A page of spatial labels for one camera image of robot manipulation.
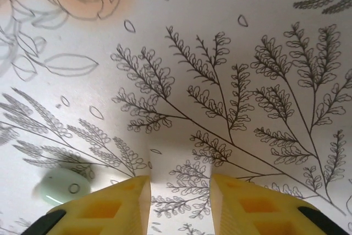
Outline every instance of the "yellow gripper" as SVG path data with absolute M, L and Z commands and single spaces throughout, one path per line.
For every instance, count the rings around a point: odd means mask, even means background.
M 216 235 L 346 235 L 311 204 L 213 174 L 210 201 Z M 138 176 L 50 210 L 23 235 L 146 235 L 150 179 Z

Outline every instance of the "wallpaper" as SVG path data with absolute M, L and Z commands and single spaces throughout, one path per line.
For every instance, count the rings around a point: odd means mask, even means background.
M 211 172 L 304 199 L 352 234 L 352 0 L 0 0 L 0 234 L 152 180 L 148 235 L 214 234 Z

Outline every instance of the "mint green object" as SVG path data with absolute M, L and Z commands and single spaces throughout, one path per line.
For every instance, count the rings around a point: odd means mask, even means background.
M 81 198 L 90 191 L 90 183 L 86 178 L 63 168 L 48 172 L 39 185 L 41 198 L 53 206 Z

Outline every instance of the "small leaf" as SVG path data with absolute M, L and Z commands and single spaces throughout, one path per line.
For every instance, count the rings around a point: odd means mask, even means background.
M 152 230 L 161 233 L 162 231 L 155 226 L 151 226 Z
M 17 56 L 17 58 L 12 62 L 12 65 L 16 75 L 25 82 L 32 80 L 37 75 L 37 70 L 34 65 L 25 56 Z
M 243 15 L 239 15 L 237 19 L 238 24 L 240 24 L 242 27 L 248 27 L 248 22 L 246 18 Z
M 33 41 L 38 53 L 42 53 L 46 46 L 46 40 L 43 37 L 35 37 Z
M 68 19 L 68 13 L 61 9 L 48 14 L 41 15 L 39 18 L 32 21 L 32 25 L 36 28 L 53 30 L 61 27 Z
M 136 33 L 136 29 L 134 28 L 134 25 L 128 19 L 125 19 L 123 25 L 125 26 L 126 31 L 130 33 Z
M 78 54 L 61 53 L 44 61 L 44 66 L 60 76 L 83 76 L 91 73 L 99 64 L 93 59 Z
M 155 154 L 162 154 L 159 150 L 157 149 L 150 149 L 150 151 L 154 152 Z
M 347 202 L 346 202 L 346 207 L 347 207 L 348 213 L 350 213 L 351 216 L 352 216 L 352 195 L 351 195 L 350 198 L 347 200 Z
M 104 120 L 103 114 L 95 107 L 89 106 L 89 112 L 96 118 Z
M 65 106 L 67 106 L 67 107 L 70 106 L 70 102 L 67 100 L 66 97 L 61 96 L 61 97 L 60 97 L 60 100 L 61 100 L 62 104 L 64 104 Z
M 34 13 L 23 6 L 21 6 L 17 1 L 13 1 L 13 18 L 19 22 L 26 22 L 34 18 Z
M 32 56 L 38 57 L 37 47 L 34 43 L 34 40 L 30 36 L 20 31 L 18 33 L 17 41 L 18 45 L 22 48 L 23 51 Z

